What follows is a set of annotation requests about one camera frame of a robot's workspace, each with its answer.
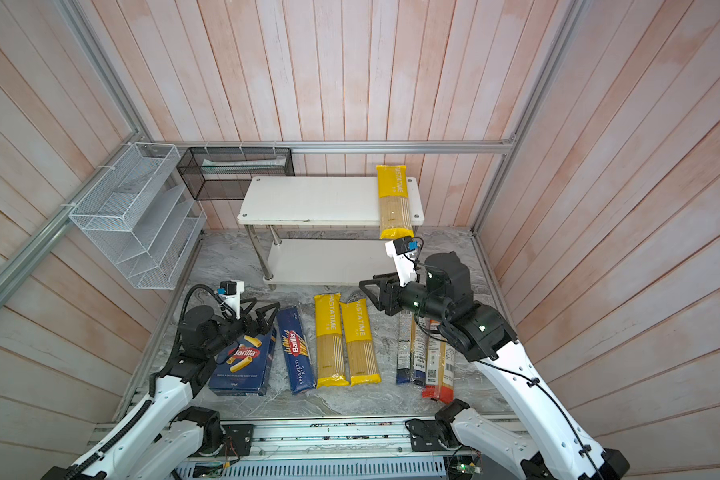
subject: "barilla box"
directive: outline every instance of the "barilla box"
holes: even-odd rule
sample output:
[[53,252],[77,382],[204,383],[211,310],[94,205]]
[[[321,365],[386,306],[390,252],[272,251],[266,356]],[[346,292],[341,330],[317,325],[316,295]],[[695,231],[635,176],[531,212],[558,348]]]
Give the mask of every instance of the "barilla box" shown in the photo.
[[291,380],[291,393],[297,394],[315,388],[315,373],[309,362],[307,342],[302,331],[302,318],[298,308],[281,308],[277,313],[277,326],[280,330],[282,352],[286,357],[288,378]]
[[237,346],[224,349],[216,358],[221,365],[211,375],[208,388],[217,395],[265,395],[275,344],[272,328],[256,337],[246,335]]

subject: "yellow pasta package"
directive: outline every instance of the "yellow pasta package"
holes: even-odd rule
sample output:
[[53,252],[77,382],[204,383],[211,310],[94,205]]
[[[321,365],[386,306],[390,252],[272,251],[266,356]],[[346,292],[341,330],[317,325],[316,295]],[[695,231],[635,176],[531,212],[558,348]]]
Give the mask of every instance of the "yellow pasta package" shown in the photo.
[[378,172],[379,238],[395,240],[413,236],[405,165],[376,165]]
[[317,327],[317,387],[347,386],[344,339],[338,301],[341,293],[315,295]]
[[342,319],[349,355],[349,380],[352,386],[380,383],[382,376],[379,375],[376,365],[376,352],[373,349],[371,323],[368,321],[365,299],[342,303]]

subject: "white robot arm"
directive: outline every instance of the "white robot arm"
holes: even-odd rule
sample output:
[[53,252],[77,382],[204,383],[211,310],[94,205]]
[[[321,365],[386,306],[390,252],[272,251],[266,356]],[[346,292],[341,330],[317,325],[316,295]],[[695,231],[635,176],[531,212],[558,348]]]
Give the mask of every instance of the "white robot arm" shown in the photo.
[[[412,280],[412,268],[420,263],[410,260],[418,258],[411,250],[421,246],[405,237],[387,242],[386,248],[398,272],[365,280],[360,289],[388,315],[406,309],[415,318],[438,320],[437,332],[496,386],[531,436],[521,438],[504,430],[455,400],[441,410],[438,420],[462,445],[523,479],[551,475],[558,480],[618,480],[626,474],[629,463],[624,456],[603,448],[562,407],[506,319],[493,307],[474,301],[469,269],[456,253],[430,255],[422,264],[427,269],[422,284]],[[378,294],[368,289],[371,285],[378,287]]]

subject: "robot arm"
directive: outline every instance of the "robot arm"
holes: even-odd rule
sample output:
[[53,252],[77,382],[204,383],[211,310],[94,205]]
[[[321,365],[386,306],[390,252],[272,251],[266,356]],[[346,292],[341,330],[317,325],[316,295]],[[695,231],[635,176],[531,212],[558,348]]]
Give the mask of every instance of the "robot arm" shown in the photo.
[[[421,249],[406,237],[388,242],[388,252],[398,258],[418,257],[400,247],[406,245]],[[490,455],[519,478],[544,478],[545,473],[558,480],[623,477],[629,469],[624,456],[603,448],[576,423],[541,379],[506,319],[492,306],[474,301],[469,269],[456,253],[433,254],[426,261],[425,284],[403,284],[399,274],[387,274],[361,282],[360,289],[387,315],[406,309],[441,322],[438,332],[496,386],[532,437],[516,439],[456,400],[456,405],[444,408],[447,415],[441,418],[458,440]],[[408,279],[410,265],[417,263],[395,261],[404,266],[401,274]],[[370,291],[371,285],[378,287],[378,294]]]
[[[210,293],[222,315],[208,305],[187,312],[196,290]],[[278,303],[261,307],[254,319],[250,312],[256,299],[241,300],[243,290],[242,282],[223,282],[218,291],[205,285],[190,288],[173,349],[163,369],[150,377],[149,392],[72,466],[53,467],[43,480],[120,480],[129,476],[162,480],[194,452],[218,453],[224,441],[219,413],[187,406],[216,369],[216,356],[241,336],[269,332],[279,308]],[[168,422],[172,422],[169,431],[161,434]]]

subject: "white shelf top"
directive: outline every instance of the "white shelf top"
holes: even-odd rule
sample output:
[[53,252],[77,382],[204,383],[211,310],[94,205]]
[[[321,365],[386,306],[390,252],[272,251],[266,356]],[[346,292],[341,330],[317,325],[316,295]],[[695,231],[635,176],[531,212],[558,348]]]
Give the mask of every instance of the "white shelf top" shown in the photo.
[[[424,210],[416,179],[408,177],[413,225]],[[254,177],[240,207],[241,225],[379,224],[376,177]]]
[[277,285],[354,285],[394,272],[386,240],[282,239],[269,251],[271,280]]

